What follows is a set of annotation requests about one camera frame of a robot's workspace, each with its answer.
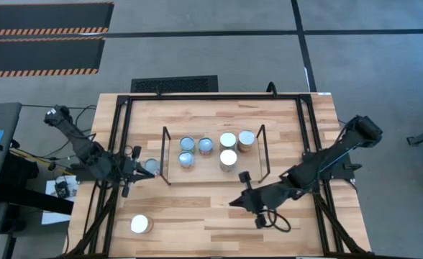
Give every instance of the wooden table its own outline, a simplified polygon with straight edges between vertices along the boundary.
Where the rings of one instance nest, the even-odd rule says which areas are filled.
[[[92,131],[96,141],[107,147],[117,94],[100,95]],[[339,133],[332,96],[312,94],[323,147]],[[310,129],[306,107],[304,114]],[[122,131],[124,110],[119,121]],[[142,146],[141,160],[160,158],[162,127],[172,138],[203,135],[207,125],[219,123],[221,130],[254,130],[265,124],[271,175],[262,183],[278,181],[278,175],[300,163],[303,145],[295,101],[135,101],[129,125],[128,145]],[[314,147],[313,137],[309,139]],[[345,181],[331,181],[338,219],[364,249],[369,250],[365,225],[354,189]],[[70,247],[82,238],[93,183],[79,186],[69,225]],[[132,185],[129,197],[121,196],[112,232],[111,257],[135,256],[291,256],[321,255],[322,246],[310,194],[288,200],[278,212],[291,223],[290,233],[275,229],[257,230],[255,216],[244,209],[229,207],[244,189],[241,183],[195,183],[167,186],[161,178]],[[96,207],[94,199],[90,222]],[[130,220],[146,214],[154,220],[147,235],[130,230]],[[334,250],[331,226],[325,218],[330,249]],[[106,222],[102,224],[97,251],[102,250]]]

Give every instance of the black floor mat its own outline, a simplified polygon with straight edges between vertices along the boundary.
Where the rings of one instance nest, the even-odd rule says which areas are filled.
[[[218,76],[132,79],[132,93],[218,92]]]
[[[0,77],[98,72],[103,37],[0,40]]]
[[[0,35],[106,32],[114,3],[2,4]]]

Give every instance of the small container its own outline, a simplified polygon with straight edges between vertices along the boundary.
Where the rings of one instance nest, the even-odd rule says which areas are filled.
[[[189,151],[194,153],[196,145],[194,144],[194,139],[192,137],[183,137],[180,140],[180,146],[182,151]]]
[[[145,215],[136,215],[132,218],[130,228],[137,234],[147,234],[154,226],[153,219]]]
[[[243,130],[239,133],[239,141],[237,142],[237,149],[246,153],[252,149],[253,143],[255,142],[255,134],[250,130]]]
[[[213,141],[208,137],[203,137],[199,140],[199,152],[201,155],[210,155],[213,150]]]
[[[231,132],[223,133],[219,138],[219,151],[235,150],[235,140],[235,135]]]
[[[145,169],[158,176],[160,174],[160,163],[154,158],[149,158],[145,162]]]
[[[224,172],[234,170],[237,163],[237,153],[234,150],[225,150],[219,155],[219,167]]]
[[[189,151],[183,151],[178,156],[178,161],[183,168],[191,168],[194,165],[194,154]]]

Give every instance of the gray concrete floor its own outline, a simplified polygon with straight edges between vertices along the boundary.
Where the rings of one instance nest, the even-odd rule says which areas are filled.
[[[0,0],[12,2],[44,1]],[[299,6],[305,29],[423,28],[423,1],[303,0]],[[109,31],[294,28],[288,0],[118,0]],[[405,140],[423,132],[423,35],[309,36],[307,42],[317,88],[332,92],[339,118],[368,114],[385,132],[377,147],[352,154],[364,165],[357,187],[373,251],[423,258],[423,145]],[[109,39],[98,74],[0,78],[0,102],[87,106],[100,93],[128,92],[132,78],[204,74],[219,76],[220,91],[260,91],[269,81],[279,91],[307,91],[295,36]],[[38,155],[65,142],[43,124],[45,112],[23,108],[15,134]],[[79,126],[89,128],[92,119],[86,113]],[[29,185],[41,189],[47,178],[42,172]],[[61,252],[67,224],[40,226],[39,214],[28,222],[15,258]]]

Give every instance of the tin can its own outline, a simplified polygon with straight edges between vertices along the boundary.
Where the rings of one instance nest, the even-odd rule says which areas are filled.
[[[225,150],[219,155],[219,167],[224,172],[234,170],[237,163],[237,153],[234,150]]]
[[[255,134],[250,130],[243,130],[239,133],[239,141],[237,142],[237,149],[246,153],[252,149],[253,143],[255,142]]]
[[[145,162],[145,169],[154,176],[158,176],[160,174],[160,163],[154,158],[149,158]]]
[[[225,132],[221,134],[221,137],[219,138],[219,151],[224,150],[235,150],[235,135],[231,132]]]
[[[213,150],[213,141],[208,137],[203,137],[199,140],[199,152],[201,155],[210,155]]]
[[[130,229],[137,234],[147,234],[154,226],[153,219],[145,215],[136,215],[132,218]]]
[[[189,151],[183,151],[178,156],[181,167],[191,168],[194,165],[194,154]]]
[[[194,139],[192,137],[183,137],[180,140],[180,146],[182,151],[189,151],[194,153],[196,145],[194,144]]]

